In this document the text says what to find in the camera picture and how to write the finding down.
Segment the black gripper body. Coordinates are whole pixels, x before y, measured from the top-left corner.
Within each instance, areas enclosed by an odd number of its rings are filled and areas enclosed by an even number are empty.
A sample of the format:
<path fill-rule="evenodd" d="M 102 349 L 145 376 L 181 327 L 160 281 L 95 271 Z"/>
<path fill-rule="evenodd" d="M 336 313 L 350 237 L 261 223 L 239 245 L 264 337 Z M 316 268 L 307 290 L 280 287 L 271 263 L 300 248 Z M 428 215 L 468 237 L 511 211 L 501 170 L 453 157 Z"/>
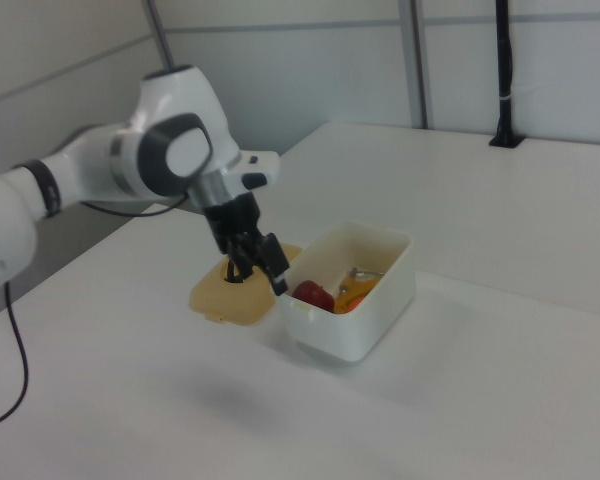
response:
<path fill-rule="evenodd" d="M 257 222 L 260 209 L 252 193 L 241 194 L 221 205 L 202 208 L 214 239 L 222 253 L 241 248 L 253 253 L 261 237 Z"/>

